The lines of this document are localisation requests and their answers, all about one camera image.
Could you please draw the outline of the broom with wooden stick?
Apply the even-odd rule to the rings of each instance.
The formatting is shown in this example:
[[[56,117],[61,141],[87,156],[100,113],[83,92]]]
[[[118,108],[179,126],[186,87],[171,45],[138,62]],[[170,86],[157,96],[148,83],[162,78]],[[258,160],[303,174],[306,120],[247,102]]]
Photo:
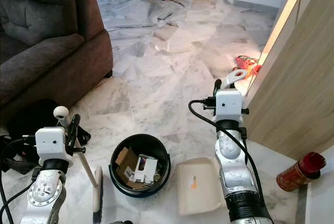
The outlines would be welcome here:
[[[69,116],[69,109],[64,105],[58,105],[53,110],[53,116],[58,120],[58,124],[61,127],[67,127],[71,121]],[[91,134],[87,132],[87,143],[91,139]],[[86,171],[88,178],[90,179],[91,185],[93,186],[93,205],[92,205],[92,223],[101,224],[102,223],[102,206],[103,206],[103,172],[101,167],[97,167],[94,170],[86,158],[85,153],[75,153],[78,154],[79,160]]]

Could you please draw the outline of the cream long-handled dustpan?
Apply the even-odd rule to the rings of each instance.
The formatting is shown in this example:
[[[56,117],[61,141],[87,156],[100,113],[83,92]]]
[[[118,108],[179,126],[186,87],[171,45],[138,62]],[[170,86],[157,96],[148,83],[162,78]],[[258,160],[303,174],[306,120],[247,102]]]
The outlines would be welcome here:
[[[220,90],[236,89],[237,81],[248,76],[234,70],[222,78]],[[212,120],[212,110],[202,108],[202,100],[188,103],[190,113],[212,126],[216,132],[214,156],[191,159],[177,165],[177,195],[181,215],[204,214],[226,206],[230,222],[244,217],[249,203],[261,203],[255,180],[254,164],[248,155],[243,122]],[[248,109],[242,106],[242,119]]]

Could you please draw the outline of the orange red toy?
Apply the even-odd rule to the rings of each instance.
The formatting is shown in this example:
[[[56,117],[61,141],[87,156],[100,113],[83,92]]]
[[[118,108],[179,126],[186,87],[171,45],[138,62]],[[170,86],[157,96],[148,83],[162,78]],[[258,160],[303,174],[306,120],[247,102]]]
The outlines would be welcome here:
[[[234,70],[246,70],[249,76],[257,75],[262,66],[258,59],[248,55],[238,55],[235,59],[235,64]]]

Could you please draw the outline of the brown cardboard piece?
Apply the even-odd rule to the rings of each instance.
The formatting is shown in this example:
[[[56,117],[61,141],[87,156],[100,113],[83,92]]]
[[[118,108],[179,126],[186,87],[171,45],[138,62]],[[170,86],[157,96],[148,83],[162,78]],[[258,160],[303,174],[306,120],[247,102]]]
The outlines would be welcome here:
[[[123,147],[115,160],[115,164],[117,164],[115,172],[122,181],[127,182],[132,179],[137,162],[138,155],[131,148]]]

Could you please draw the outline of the black round waste bin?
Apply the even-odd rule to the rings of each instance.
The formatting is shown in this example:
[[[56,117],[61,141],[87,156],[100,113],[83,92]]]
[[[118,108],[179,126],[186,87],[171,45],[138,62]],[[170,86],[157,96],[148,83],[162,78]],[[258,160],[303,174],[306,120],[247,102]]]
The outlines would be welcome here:
[[[160,178],[150,186],[135,189],[127,181],[126,165],[123,163],[127,158],[131,158],[134,161],[130,164],[132,169],[135,169],[139,155],[147,155],[157,159],[157,174]],[[115,147],[108,165],[110,179],[115,188],[132,198],[146,198],[155,195],[168,183],[171,169],[170,154],[164,144],[150,134],[134,134],[125,138]]]

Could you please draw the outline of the white printed carton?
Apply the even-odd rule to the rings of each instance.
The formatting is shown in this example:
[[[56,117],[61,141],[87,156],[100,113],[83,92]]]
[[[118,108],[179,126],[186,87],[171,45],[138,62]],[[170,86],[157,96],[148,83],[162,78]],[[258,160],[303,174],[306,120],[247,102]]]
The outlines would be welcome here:
[[[140,155],[134,171],[135,183],[152,184],[157,173],[158,159],[151,156]]]

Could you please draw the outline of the light wood cabinet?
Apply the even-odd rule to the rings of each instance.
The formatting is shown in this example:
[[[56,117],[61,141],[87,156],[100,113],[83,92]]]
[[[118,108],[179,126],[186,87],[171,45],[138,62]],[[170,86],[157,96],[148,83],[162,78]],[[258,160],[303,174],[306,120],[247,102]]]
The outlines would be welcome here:
[[[249,138],[295,160],[334,147],[334,0],[287,0],[260,60]]]

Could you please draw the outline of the grey fabric sofa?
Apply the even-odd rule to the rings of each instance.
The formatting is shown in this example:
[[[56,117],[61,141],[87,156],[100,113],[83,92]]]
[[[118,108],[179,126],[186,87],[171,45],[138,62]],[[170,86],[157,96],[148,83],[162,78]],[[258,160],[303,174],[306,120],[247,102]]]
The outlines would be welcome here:
[[[75,105],[112,76],[97,0],[0,0],[0,121],[29,105]]]

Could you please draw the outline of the red-lidded snack jar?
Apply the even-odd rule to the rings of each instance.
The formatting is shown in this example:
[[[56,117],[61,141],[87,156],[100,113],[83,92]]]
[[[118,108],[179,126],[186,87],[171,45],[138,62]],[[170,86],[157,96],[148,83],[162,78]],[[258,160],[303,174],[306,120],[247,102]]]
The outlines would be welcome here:
[[[317,152],[309,152],[296,164],[282,171],[276,177],[279,188],[292,192],[320,177],[320,170],[326,166],[326,159]]]

